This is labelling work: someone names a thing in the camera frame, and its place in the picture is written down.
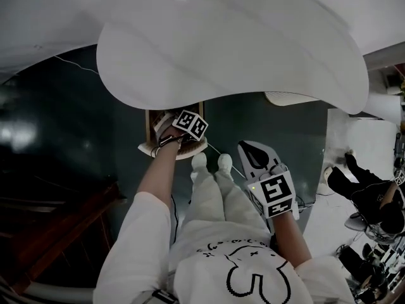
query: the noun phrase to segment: black and white marker cube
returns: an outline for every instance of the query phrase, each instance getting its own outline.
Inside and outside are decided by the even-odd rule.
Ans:
[[[208,123],[198,114],[183,110],[180,116],[174,120],[174,127],[189,133],[194,139],[200,141],[208,127]]]
[[[402,170],[397,170],[395,173],[395,182],[398,186],[402,185],[405,181],[405,174]]]
[[[249,198],[267,219],[292,208],[296,191],[289,171],[248,185]]]

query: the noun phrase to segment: white shoe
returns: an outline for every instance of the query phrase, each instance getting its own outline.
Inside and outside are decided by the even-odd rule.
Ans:
[[[224,153],[220,155],[218,159],[218,170],[224,171],[226,174],[230,175],[232,169],[232,158],[230,155]]]
[[[207,166],[207,156],[205,153],[201,152],[192,157],[191,166],[193,170],[199,167],[206,167]]]
[[[328,184],[328,178],[330,176],[330,174],[333,172],[333,168],[332,167],[328,167],[325,169],[325,171],[323,172],[323,176]]]

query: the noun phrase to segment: black clothing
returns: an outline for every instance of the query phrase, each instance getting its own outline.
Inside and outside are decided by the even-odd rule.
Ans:
[[[339,260],[360,284],[364,283],[369,276],[376,273],[375,267],[360,258],[350,246],[345,247],[342,252],[340,252]]]
[[[369,170],[364,170],[357,166],[353,155],[346,155],[346,163],[359,183],[351,182],[343,172],[335,167],[328,178],[330,189],[353,201],[359,213],[362,214],[369,224],[381,222],[380,205],[391,185],[391,181],[382,180]],[[405,192],[403,188],[405,188],[405,184],[401,185],[402,192]],[[403,201],[399,191],[396,191],[392,202],[398,204],[399,208],[402,208]]]

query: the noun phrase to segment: white sleeve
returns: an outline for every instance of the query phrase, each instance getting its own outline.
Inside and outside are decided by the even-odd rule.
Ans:
[[[315,258],[296,268],[314,303],[354,303],[338,261],[332,256]]]
[[[95,304],[130,304],[143,291],[164,288],[168,274],[170,212],[149,193],[138,193],[101,269]]]

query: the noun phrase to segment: white shirt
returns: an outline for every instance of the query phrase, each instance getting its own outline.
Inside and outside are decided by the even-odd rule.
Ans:
[[[354,303],[333,257],[294,270],[269,248],[269,233],[244,225],[194,220],[171,249],[170,231],[168,207],[137,194],[101,269],[94,303],[131,304],[155,289],[181,304]]]

